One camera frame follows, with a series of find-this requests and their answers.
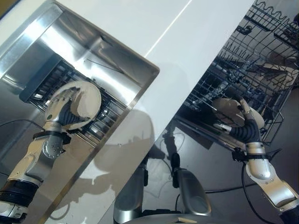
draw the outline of stainless steel sink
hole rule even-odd
[[[159,73],[105,31],[54,3],[10,41],[0,55],[1,84],[42,112],[52,93],[69,81],[85,79],[98,86],[104,96],[99,116],[88,128],[75,131],[94,146],[109,137]],[[71,75],[60,75],[61,66]],[[47,82],[50,76],[56,79]]]
[[[42,125],[53,92],[73,80],[92,82],[102,94],[96,120],[71,133],[75,148],[59,158],[64,161],[57,161],[52,177],[39,189],[39,202],[31,204],[38,208],[36,214],[44,213],[86,158],[95,155],[91,148],[105,144],[158,73],[158,67],[111,35],[52,2],[42,5],[0,46],[0,123],[33,119]],[[37,130],[15,123],[0,131],[0,169],[9,173]],[[67,171],[61,172],[65,165]],[[29,214],[28,223],[37,223],[36,214]]]

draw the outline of kitchen counter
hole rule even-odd
[[[2,47],[5,47],[5,40],[44,2],[22,0],[0,21]],[[85,163],[67,187],[61,193],[57,192],[55,202],[41,220],[41,223],[48,224],[93,224],[105,214],[253,0],[58,2],[160,69],[157,78],[105,146],[84,157]],[[53,212],[64,194],[58,209]],[[45,208],[41,206],[39,210],[44,213]]]

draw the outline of white plate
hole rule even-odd
[[[245,118],[238,106],[240,103],[234,99],[218,98],[212,102],[212,106],[216,109],[214,111],[215,116],[223,123],[232,127],[238,127],[235,123],[243,126]],[[252,115],[257,122],[258,128],[262,128],[265,125],[263,117],[253,108],[251,108]]]
[[[80,88],[76,97],[72,99],[71,112],[77,116],[88,117],[90,119],[80,123],[65,125],[63,128],[66,130],[81,128],[94,120],[100,110],[102,100],[99,89],[94,84],[86,81],[75,81],[67,83],[66,85],[58,89],[54,93],[53,97],[71,87]]]

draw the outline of robotic arm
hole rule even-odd
[[[215,126],[245,143],[247,155],[244,155],[241,160],[240,158],[236,160],[248,161],[246,164],[248,176],[262,188],[284,223],[297,224],[299,223],[298,194],[277,176],[275,168],[269,162],[250,107],[243,98],[236,98],[243,109],[244,127],[230,127],[224,124]]]
[[[0,190],[0,223],[20,223],[25,219],[37,189],[49,175],[55,159],[64,152],[62,145],[71,140],[62,132],[62,126],[88,119],[70,111],[78,91],[78,88],[70,88],[51,99],[45,113],[45,131],[33,136],[26,155]]]

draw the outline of wire rack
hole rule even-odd
[[[38,77],[44,76],[44,79],[40,83],[36,83],[36,79],[33,79],[32,81],[34,83],[28,84],[30,87],[30,93],[28,94],[28,91],[26,92],[25,90],[24,93],[20,94],[20,98],[25,102],[33,104],[42,112],[45,112],[52,95],[61,86],[66,83],[79,80],[93,83],[100,90],[102,97],[101,108],[97,117],[88,125],[68,132],[74,133],[92,146],[96,146],[110,130],[116,120],[121,116],[123,111],[126,109],[126,106],[112,97],[94,81],[74,70],[60,57],[58,57],[58,60],[59,62],[55,63],[55,67],[52,67],[50,72],[44,71],[44,68],[42,72],[39,71]]]
[[[298,79],[298,46],[298,24],[265,2],[255,2],[184,105],[206,114],[215,110],[216,98],[229,98],[232,88],[263,116],[262,139],[271,144],[284,120],[281,109]]]

